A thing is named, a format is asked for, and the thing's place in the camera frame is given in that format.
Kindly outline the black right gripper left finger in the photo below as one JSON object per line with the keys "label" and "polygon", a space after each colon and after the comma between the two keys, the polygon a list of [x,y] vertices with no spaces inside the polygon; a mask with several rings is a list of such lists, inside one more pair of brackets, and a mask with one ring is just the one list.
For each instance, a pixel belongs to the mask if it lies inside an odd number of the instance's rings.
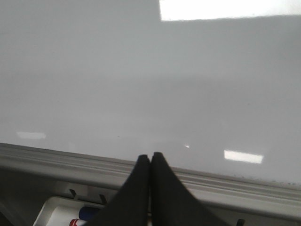
{"label": "black right gripper left finger", "polygon": [[88,226],[146,226],[150,160],[139,155],[131,174],[113,199],[87,222]]}

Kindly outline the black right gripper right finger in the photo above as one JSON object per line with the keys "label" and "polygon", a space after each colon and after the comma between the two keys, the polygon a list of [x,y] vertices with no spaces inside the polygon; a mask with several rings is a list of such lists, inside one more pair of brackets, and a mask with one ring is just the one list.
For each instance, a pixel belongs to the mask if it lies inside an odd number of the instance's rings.
{"label": "black right gripper right finger", "polygon": [[227,226],[183,185],[163,154],[155,152],[150,166],[151,217],[154,226]]}

